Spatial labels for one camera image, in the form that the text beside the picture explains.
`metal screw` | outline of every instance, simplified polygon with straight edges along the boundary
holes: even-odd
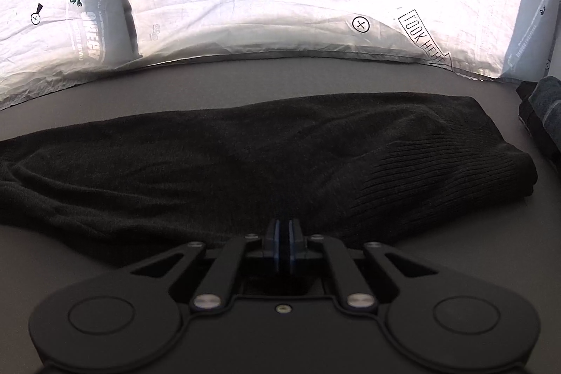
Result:
[[[222,303],[219,296],[213,293],[205,293],[195,297],[193,304],[199,309],[215,309]]]
[[[375,302],[375,298],[368,293],[352,293],[347,297],[347,304],[354,308],[369,308]]]
[[[292,311],[292,308],[290,306],[288,306],[288,304],[279,304],[275,310],[279,313],[279,314],[288,314],[290,311]]]

